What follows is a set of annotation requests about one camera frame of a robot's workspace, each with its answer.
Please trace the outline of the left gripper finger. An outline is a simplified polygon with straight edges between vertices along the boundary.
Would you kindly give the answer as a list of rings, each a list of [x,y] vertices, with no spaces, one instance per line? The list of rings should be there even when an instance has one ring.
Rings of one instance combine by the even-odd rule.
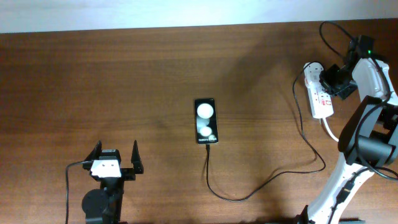
[[[94,161],[97,160],[101,154],[102,150],[102,142],[98,141],[94,147],[94,149],[88,154],[88,156],[85,158],[85,162],[89,161]]]
[[[134,141],[133,148],[132,148],[132,155],[131,155],[131,164],[134,170],[142,170],[143,164],[141,161],[141,157],[139,155],[137,141]]]

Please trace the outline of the black smartphone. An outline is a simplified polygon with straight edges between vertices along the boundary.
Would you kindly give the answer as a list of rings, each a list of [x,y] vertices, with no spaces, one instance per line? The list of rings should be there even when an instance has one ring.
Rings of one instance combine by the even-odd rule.
[[[216,144],[219,141],[215,100],[194,100],[196,141],[198,144]]]

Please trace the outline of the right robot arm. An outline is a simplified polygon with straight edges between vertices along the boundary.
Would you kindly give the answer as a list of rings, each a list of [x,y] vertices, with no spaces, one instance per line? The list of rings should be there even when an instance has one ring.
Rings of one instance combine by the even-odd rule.
[[[313,115],[323,106],[332,115],[331,97],[346,99],[358,91],[360,104],[338,138],[336,167],[321,194],[306,205],[295,223],[338,223],[359,188],[374,174],[387,178],[387,166],[397,160],[397,95],[389,65],[373,52],[374,39],[366,35],[349,43],[344,65],[328,70],[306,63],[304,82]]]

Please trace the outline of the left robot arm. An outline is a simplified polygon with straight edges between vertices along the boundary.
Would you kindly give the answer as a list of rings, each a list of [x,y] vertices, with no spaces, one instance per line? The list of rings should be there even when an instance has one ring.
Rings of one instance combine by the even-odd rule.
[[[144,173],[137,142],[131,153],[131,167],[121,167],[121,155],[117,149],[103,149],[99,141],[84,160],[83,168],[100,183],[83,197],[81,207],[86,223],[121,223],[124,183],[134,181],[137,174]]]

